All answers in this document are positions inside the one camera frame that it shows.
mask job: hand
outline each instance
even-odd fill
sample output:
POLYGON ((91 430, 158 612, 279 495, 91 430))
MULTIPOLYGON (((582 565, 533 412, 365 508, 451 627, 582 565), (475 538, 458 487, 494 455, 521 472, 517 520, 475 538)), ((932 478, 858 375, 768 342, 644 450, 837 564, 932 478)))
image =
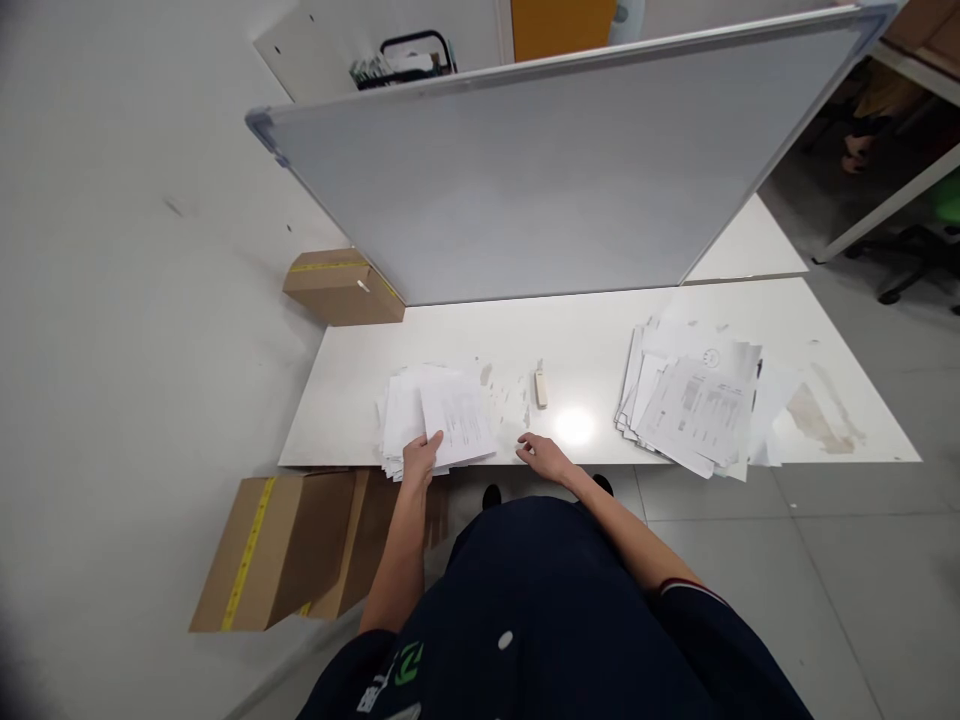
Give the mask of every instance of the hand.
POLYGON ((547 480, 568 488, 577 477, 577 471, 583 472, 570 462, 550 438, 524 433, 517 442, 523 443, 523 447, 517 450, 517 457, 532 467, 537 475, 547 480))
POLYGON ((424 483, 430 485, 433 479, 433 466, 437 462, 437 448, 443 442, 443 430, 427 441, 426 435, 421 435, 403 449, 403 482, 409 480, 413 484, 424 483))

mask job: eraser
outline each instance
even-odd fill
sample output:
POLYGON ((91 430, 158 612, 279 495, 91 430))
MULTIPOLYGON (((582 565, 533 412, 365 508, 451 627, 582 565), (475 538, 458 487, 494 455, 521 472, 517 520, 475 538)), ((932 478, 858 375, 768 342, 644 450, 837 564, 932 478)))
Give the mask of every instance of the eraser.
POLYGON ((534 373, 533 381, 537 390, 537 407, 544 410, 547 407, 547 379, 543 376, 543 370, 534 373))

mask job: cardboard box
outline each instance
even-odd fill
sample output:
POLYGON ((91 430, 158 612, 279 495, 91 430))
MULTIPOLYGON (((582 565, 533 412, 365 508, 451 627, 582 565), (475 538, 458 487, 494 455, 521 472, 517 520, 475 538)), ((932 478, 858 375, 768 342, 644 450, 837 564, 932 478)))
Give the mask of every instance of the cardboard box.
MULTIPOLYGON (((425 549, 439 544, 448 534, 447 483, 443 478, 439 480, 441 482, 434 478, 427 492, 425 549)), ((387 543, 399 492, 400 483, 392 482, 380 468, 357 470, 340 577, 301 614, 334 620, 369 594, 387 543)))
POLYGON ((340 576, 354 477, 241 481, 190 632, 266 630, 331 588, 340 576))
POLYGON ((960 0, 910 0, 883 37, 960 78, 960 0))
POLYGON ((910 0, 890 23, 884 38, 903 50, 914 52, 933 37, 958 8, 958 0, 910 0))
POLYGON ((303 253, 283 292, 328 325, 375 325, 403 320, 406 306, 357 250, 303 253))

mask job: dark navy shirt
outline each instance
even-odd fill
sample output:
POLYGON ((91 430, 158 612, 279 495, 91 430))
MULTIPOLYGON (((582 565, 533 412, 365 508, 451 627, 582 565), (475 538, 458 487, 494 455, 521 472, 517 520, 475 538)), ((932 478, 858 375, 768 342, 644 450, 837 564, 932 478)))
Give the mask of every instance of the dark navy shirt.
POLYGON ((579 504, 481 513, 399 635, 364 633, 299 720, 809 718, 764 644, 718 596, 644 595, 579 504))

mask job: orange door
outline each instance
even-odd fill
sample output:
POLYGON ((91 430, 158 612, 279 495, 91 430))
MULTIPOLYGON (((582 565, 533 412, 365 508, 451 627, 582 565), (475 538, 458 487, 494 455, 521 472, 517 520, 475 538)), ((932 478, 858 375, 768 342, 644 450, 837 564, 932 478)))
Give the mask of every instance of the orange door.
POLYGON ((517 62, 605 47, 617 0, 511 0, 517 62))

